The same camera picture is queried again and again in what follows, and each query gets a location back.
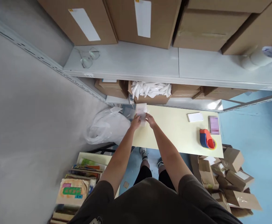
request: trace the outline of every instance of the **shoe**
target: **shoe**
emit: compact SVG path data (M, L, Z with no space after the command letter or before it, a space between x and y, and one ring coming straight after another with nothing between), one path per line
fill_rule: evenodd
M160 166L164 165L162 158L159 158L159 161L157 163L157 168L160 168Z
M146 148L140 148L140 154L142 156L142 160L147 160L148 161L148 157L147 157L147 153L146 153Z

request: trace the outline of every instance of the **leg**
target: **leg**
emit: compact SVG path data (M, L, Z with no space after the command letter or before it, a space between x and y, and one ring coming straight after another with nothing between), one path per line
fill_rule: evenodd
M161 181L163 184L165 184L168 188L171 188L172 190L176 191L173 183L166 171L166 168L164 166L164 163L162 161L162 158L157 164L157 167L159 168L159 181Z
M146 149L140 148L140 154L142 156L142 163L141 163L140 171L139 171L139 174L136 178L134 185L139 183L140 181L144 180L147 177L152 177L151 170L149 169L150 167L149 167L149 163L148 163Z

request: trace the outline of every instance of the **plastic bag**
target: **plastic bag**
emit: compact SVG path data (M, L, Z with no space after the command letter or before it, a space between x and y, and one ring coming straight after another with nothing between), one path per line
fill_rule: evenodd
M95 145L114 142L119 145L129 129L131 122L119 111L122 108L113 107L99 112L84 134L88 144Z

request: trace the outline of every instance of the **blue floor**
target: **blue floor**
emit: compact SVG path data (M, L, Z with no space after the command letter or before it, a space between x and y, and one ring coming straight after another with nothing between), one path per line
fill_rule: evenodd
M233 100L248 102L268 95L272 92L258 91L251 94L242 94ZM223 101L224 108L236 105ZM242 151L245 163L243 170L255 178L251 185L253 193L263 211L253 210L254 215L241 219L243 223L270 223L272 222L272 101L221 113L219 115L222 142ZM147 149L152 175L158 178L156 163L160 158L158 150ZM188 155L181 154L186 164L190 166ZM126 173L120 186L120 194L127 189L124 182L132 187L139 172L141 156L139 148L131 153Z

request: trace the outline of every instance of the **table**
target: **table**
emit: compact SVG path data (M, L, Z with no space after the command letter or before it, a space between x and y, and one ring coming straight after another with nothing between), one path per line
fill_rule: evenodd
M110 160L111 160L112 156L108 156L108 155L101 155L101 154L94 154L94 153L88 153L88 152L80 152L78 159L77 159L77 164L79 163L80 159L84 158L84 159L89 159L92 160L94 162L103 164L103 165L108 165ZM115 195L115 198L117 198L119 196L119 187L117 190L117 193Z
M179 152L223 158L221 135L212 135L217 142L215 150L203 148L200 144L199 130L208 129L208 116L217 116L218 113L151 105L147 105L147 110ZM202 113L203 121L190 123L187 114L197 112ZM159 149L148 123L135 131L132 145Z

